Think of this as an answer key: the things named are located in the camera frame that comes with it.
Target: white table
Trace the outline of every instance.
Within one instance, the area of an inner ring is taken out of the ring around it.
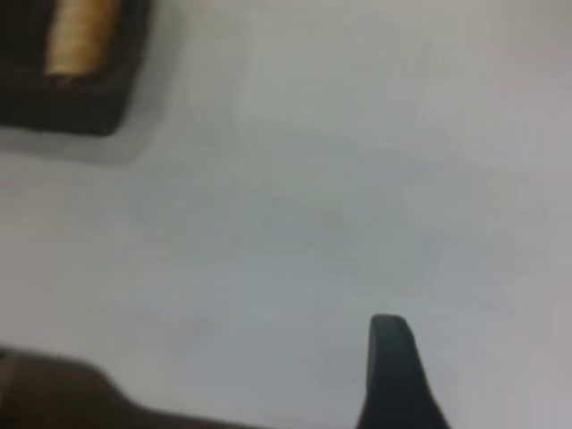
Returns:
[[[397,313],[452,425],[569,428],[569,2],[158,3],[120,134],[0,130],[0,342],[345,429]]]

